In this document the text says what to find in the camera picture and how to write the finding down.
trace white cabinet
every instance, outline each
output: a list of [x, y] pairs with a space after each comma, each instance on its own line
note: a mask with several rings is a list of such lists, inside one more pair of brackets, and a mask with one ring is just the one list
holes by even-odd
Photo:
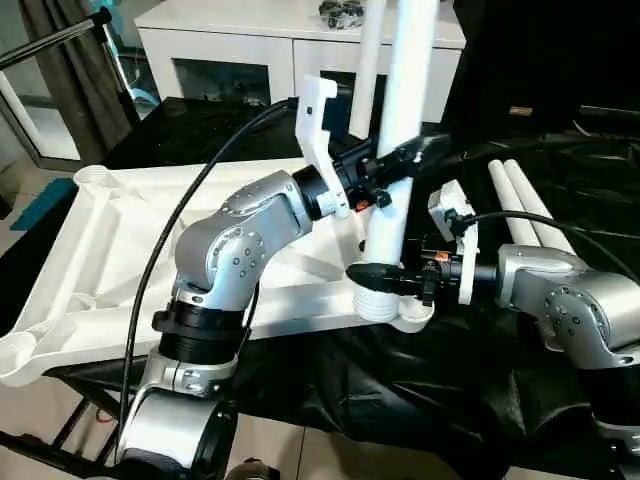
[[[319, 0], [166, 0], [136, 19], [162, 98], [272, 103], [294, 96], [305, 74], [352, 88], [360, 30], [323, 25]], [[379, 73], [386, 75], [395, 28], [389, 2]], [[452, 0], [440, 4], [424, 120], [440, 122], [465, 45]]]
[[290, 39], [146, 28], [140, 37], [162, 99], [224, 97], [240, 87], [263, 103], [295, 95]]
[[[442, 119], [449, 90], [453, 83], [460, 50], [434, 48], [431, 56], [429, 88], [423, 120], [438, 123]], [[300, 91], [305, 74], [331, 77], [332, 72], [353, 73], [357, 69], [360, 45], [344, 42], [293, 42], [293, 63], [296, 90]], [[391, 46], [382, 45], [378, 56], [378, 74], [388, 75], [391, 65]]]

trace curtain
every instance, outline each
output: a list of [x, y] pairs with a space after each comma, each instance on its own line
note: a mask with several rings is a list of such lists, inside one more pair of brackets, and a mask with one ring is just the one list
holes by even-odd
[[[87, 18], [83, 0], [19, 2], [31, 40]], [[100, 163], [131, 129], [101, 43], [87, 32], [36, 58], [82, 162]]]

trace black table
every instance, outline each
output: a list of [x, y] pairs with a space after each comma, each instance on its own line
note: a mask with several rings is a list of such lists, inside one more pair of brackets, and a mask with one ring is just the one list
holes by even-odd
[[[201, 163], [254, 114], [249, 107], [168, 99], [104, 164], [119, 169]], [[299, 156], [293, 122], [289, 114], [261, 127], [229, 160]], [[515, 155], [556, 218], [601, 231], [599, 240], [640, 272], [640, 226], [631, 222], [640, 204], [638, 151], [626, 143], [553, 136], [487, 143], [468, 149], [454, 173], [476, 211], [498, 210], [486, 162]], [[418, 183], [406, 250], [412, 239], [435, 230], [426, 219], [426, 196], [449, 174]], [[3, 278], [12, 279], [4, 282], [2, 333], [17, 319], [74, 195], [58, 202], [0, 258]], [[497, 247], [509, 240], [503, 223], [481, 225], [481, 258], [494, 260]], [[611, 268], [585, 245], [574, 246], [593, 267]], [[530, 318], [499, 310], [490, 295], [477, 295], [464, 308], [440, 303], [419, 334], [383, 325], [250, 342], [235, 378], [241, 411], [341, 431], [355, 440], [430, 450], [464, 478], [502, 478], [509, 465], [616, 478], [609, 472], [614, 459], [592, 430], [575, 372], [561, 354], [540, 345]], [[136, 380], [143, 365], [144, 358], [136, 360]], [[97, 475], [115, 436], [97, 462], [59, 447], [88, 401], [116, 415], [118, 404], [104, 390], [120, 389], [122, 362], [60, 367], [47, 375], [85, 397], [59, 438], [48, 446], [2, 433], [0, 443], [78, 476]]]

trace white pvc pipe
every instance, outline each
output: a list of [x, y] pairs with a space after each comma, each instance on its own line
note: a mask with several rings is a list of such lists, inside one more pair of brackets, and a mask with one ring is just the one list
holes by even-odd
[[[553, 218], [533, 188], [533, 185], [531, 185], [531, 182], [529, 182], [529, 179], [520, 168], [520, 165], [518, 165], [518, 162], [513, 159], [507, 160], [504, 162], [504, 168], [525, 210], [530, 213], [542, 215], [543, 217]], [[567, 237], [557, 228], [543, 225], [539, 222], [533, 222], [533, 228], [538, 234], [540, 243], [545, 247], [564, 250], [572, 255], [576, 254]]]
[[369, 137], [373, 96], [378, 78], [378, 53], [382, 44], [382, 28], [387, 0], [369, 0], [365, 6], [364, 25], [360, 40], [360, 63], [351, 102], [349, 133], [354, 137]]
[[[399, 0], [391, 69], [387, 78], [378, 157], [420, 135], [440, 0]], [[397, 264], [413, 179], [405, 178], [388, 188], [392, 204], [373, 207], [367, 230], [364, 261]], [[395, 295], [357, 286], [354, 307], [365, 320], [388, 322], [398, 315]]]
[[[518, 198], [511, 181], [507, 176], [507, 172], [504, 169], [504, 165], [500, 160], [493, 160], [489, 162], [489, 173], [491, 174], [491, 180], [493, 180], [493, 186], [496, 188], [498, 194], [498, 200], [500, 200], [500, 206], [502, 210], [515, 210], [518, 212], [524, 212], [522, 203]], [[529, 220], [521, 218], [507, 218], [507, 224], [509, 225], [509, 231], [513, 242], [516, 245], [530, 245], [533, 247], [539, 247], [540, 242], [536, 235], [533, 226]]]

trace silver robotic arm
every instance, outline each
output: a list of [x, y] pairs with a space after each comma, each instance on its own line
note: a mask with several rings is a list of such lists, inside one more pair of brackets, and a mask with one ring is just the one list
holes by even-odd
[[271, 257], [311, 225], [302, 192], [286, 172], [241, 188], [180, 237], [174, 297], [196, 307], [244, 311]]
[[640, 286], [551, 248], [503, 245], [498, 304], [553, 329], [578, 369], [600, 434], [640, 456]]
[[298, 183], [279, 171], [182, 234], [171, 302], [154, 316], [161, 341], [118, 445], [121, 464], [190, 478], [224, 472], [237, 420], [229, 383], [245, 309], [270, 258], [311, 227]]

